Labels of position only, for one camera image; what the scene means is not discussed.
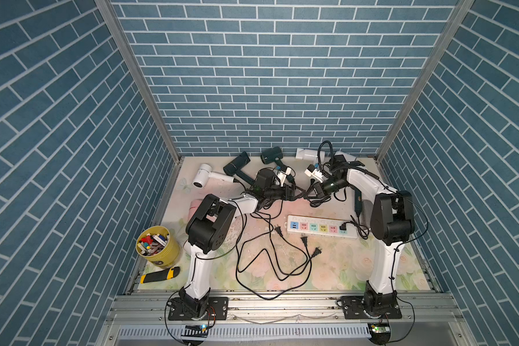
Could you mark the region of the dark teal round hair dryer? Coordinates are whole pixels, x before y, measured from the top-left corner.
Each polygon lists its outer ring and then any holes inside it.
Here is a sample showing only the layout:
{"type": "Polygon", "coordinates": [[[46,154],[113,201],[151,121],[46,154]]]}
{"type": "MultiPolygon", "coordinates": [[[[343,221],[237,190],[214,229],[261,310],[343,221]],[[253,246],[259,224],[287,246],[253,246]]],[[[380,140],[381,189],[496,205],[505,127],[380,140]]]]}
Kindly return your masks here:
{"type": "Polygon", "coordinates": [[[354,209],[357,218],[360,219],[360,216],[363,213],[363,195],[357,188],[354,188],[354,209]]]}

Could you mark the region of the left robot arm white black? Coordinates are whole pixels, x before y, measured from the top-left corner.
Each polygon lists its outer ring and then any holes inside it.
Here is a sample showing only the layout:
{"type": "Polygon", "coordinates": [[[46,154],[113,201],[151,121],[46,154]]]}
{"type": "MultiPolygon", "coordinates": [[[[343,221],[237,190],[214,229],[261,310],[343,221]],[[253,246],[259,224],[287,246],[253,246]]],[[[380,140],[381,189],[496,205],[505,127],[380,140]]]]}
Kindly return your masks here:
{"type": "Polygon", "coordinates": [[[186,284],[174,303],[185,319],[200,319],[209,307],[210,272],[216,250],[224,243],[233,220],[254,213],[267,203],[266,197],[243,192],[235,198],[207,194],[186,226],[184,249],[190,255],[186,284]]]}

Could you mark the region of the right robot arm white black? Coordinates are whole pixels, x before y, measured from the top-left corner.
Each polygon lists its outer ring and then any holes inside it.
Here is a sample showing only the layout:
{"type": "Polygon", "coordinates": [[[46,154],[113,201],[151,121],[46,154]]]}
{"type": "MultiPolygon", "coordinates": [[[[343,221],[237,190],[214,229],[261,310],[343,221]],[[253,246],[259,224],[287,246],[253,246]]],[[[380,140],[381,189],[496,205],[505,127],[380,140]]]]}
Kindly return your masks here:
{"type": "Polygon", "coordinates": [[[415,230],[412,195],[390,187],[377,175],[360,168],[348,169],[344,177],[330,177],[321,184],[321,191],[330,195],[345,187],[359,190],[361,200],[371,205],[368,227],[379,243],[371,276],[366,281],[363,311],[376,319],[398,307],[394,282],[399,251],[415,230]]]}

